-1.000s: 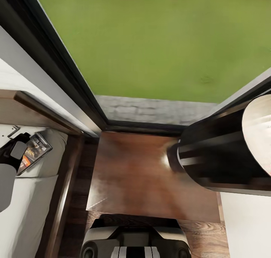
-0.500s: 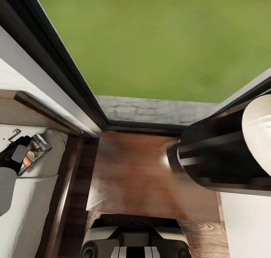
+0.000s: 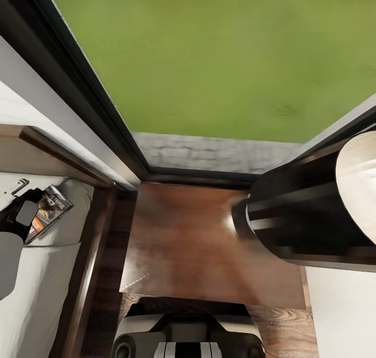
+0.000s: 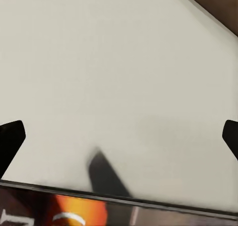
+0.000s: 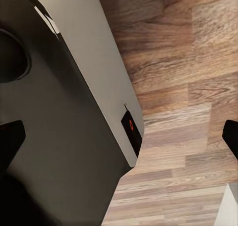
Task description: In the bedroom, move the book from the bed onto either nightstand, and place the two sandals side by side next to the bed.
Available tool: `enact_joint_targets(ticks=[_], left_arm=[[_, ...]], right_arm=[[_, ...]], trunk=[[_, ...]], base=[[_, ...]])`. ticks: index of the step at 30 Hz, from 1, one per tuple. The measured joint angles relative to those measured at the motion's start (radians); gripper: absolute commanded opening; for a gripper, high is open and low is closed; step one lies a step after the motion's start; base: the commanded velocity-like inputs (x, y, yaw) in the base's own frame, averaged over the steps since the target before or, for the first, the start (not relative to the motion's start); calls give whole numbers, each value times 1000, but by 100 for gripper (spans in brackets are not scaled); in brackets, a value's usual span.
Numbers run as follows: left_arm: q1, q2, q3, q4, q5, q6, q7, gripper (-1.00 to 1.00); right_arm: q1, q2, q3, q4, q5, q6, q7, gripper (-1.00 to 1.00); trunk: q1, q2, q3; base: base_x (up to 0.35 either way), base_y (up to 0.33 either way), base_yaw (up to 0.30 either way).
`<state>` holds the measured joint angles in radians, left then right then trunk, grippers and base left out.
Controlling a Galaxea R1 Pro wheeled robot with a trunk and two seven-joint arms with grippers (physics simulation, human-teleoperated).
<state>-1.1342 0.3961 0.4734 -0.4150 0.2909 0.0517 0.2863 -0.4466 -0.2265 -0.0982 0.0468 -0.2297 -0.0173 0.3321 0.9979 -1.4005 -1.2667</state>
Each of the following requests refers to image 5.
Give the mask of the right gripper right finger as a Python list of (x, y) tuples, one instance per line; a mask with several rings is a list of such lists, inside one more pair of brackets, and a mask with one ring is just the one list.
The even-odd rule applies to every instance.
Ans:
[(238, 122), (227, 120), (222, 137), (238, 160)]

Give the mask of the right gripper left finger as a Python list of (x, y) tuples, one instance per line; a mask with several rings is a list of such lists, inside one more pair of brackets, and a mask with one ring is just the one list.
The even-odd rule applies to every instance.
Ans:
[(0, 179), (26, 139), (22, 120), (0, 125)]

